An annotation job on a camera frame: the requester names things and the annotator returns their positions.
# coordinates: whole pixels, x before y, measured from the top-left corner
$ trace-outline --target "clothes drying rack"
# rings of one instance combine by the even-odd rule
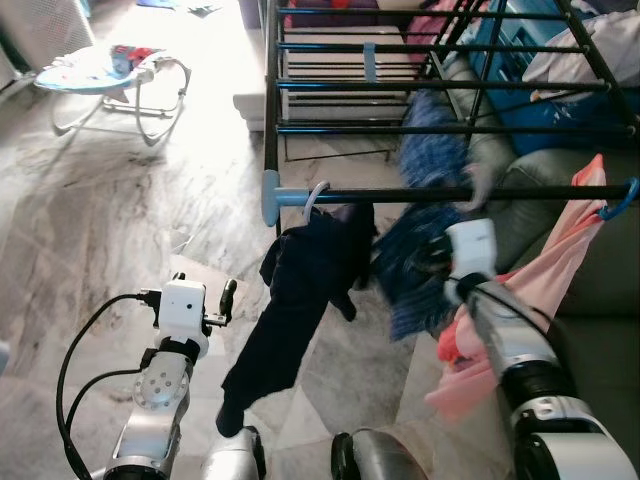
[[[375,10],[375,9],[324,9],[324,8],[288,8],[288,3],[282,0],[261,0],[261,16],[265,32],[267,52],[266,75],[266,104],[265,104],[265,133],[264,133],[264,172],[262,179],[262,213],[268,226],[276,226],[280,234],[280,209],[287,206],[303,206],[309,199],[311,192],[308,188],[284,187],[280,184],[278,172],[279,136],[285,135],[388,135],[388,134],[465,134],[470,136],[477,133],[527,133],[527,134],[569,134],[590,135],[593,133],[617,135],[626,139],[640,149],[640,120],[628,104],[623,89],[620,87],[611,70],[605,63],[600,52],[595,47],[591,37],[581,20],[576,15],[570,0],[555,0],[558,13],[516,13],[505,10],[506,0],[499,0],[495,11],[481,11],[485,0],[457,0],[452,11],[435,10]],[[444,17],[445,23],[437,34],[436,41],[430,45],[371,45],[352,43],[299,43],[285,41],[287,30],[284,27],[286,15],[368,15],[385,17],[413,17],[431,16]],[[464,30],[474,18],[495,19],[491,31],[491,41],[486,45],[458,44]],[[576,39],[575,47],[555,46],[525,46],[499,45],[497,43],[500,25],[503,19],[530,19],[536,21],[564,22]],[[367,56],[371,58],[371,51],[378,53],[422,53],[422,62],[378,62],[375,61],[376,71],[380,69],[381,76],[354,80],[353,78],[336,80],[291,78],[283,76],[285,52],[313,52],[317,53],[364,53],[364,62],[359,62],[359,68],[367,70]],[[596,74],[596,82],[496,82],[487,81],[492,58],[495,52],[556,52],[582,54]],[[482,71],[478,81],[456,81],[445,77],[442,62],[449,52],[486,52]],[[413,78],[385,79],[384,69],[412,67],[415,69]],[[327,68],[331,65],[337,71],[340,68],[352,68],[351,62],[344,65],[335,62],[315,62],[305,65],[305,68]],[[401,120],[389,121],[383,119],[366,120],[286,120],[283,118],[282,92],[326,92],[322,98],[332,101],[344,101],[343,96],[331,96],[332,92],[407,92],[409,94],[419,89],[444,90],[451,104],[452,110],[459,115],[459,108],[449,94],[449,89],[475,90],[474,102],[470,115],[463,121],[451,125],[439,126],[404,126]],[[532,126],[486,126],[476,125],[479,118],[480,102],[483,93],[489,89],[505,90],[562,90],[564,95],[575,95],[583,92],[606,92],[609,101],[620,117],[621,123],[603,127],[532,127]],[[554,98],[540,100],[551,101]],[[342,203],[413,203],[413,202],[441,202],[468,201],[472,197],[469,188],[438,187],[438,188],[393,188],[393,189],[331,189],[321,191],[315,198],[317,204]],[[572,187],[572,186],[541,186],[535,188],[494,188],[488,200],[504,199],[539,199],[539,200],[569,200],[569,199],[604,199],[622,200],[629,196],[628,185],[612,185],[603,187]]]

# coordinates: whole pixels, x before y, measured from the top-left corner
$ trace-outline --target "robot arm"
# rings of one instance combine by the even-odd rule
[[[490,220],[447,230],[453,270],[451,301],[467,306],[511,408],[520,480],[637,480],[628,457],[578,398],[535,313],[493,280]]]

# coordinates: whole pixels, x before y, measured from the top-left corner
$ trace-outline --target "gray sofa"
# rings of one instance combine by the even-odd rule
[[[477,79],[465,58],[447,68],[450,78]],[[474,92],[453,91],[463,113]],[[491,112],[487,97],[481,112]],[[486,117],[478,125],[500,124]],[[623,150],[548,149],[517,158],[509,138],[474,135],[475,161],[490,165],[497,184],[505,187],[568,185],[574,173],[596,153],[604,155],[607,182],[622,184],[639,175],[640,154]],[[491,203],[484,212],[493,219],[500,273],[524,265],[540,253],[564,208],[560,201]],[[616,438],[640,471],[640,209],[605,224],[591,243],[549,331],[561,360],[570,370],[581,397]]]

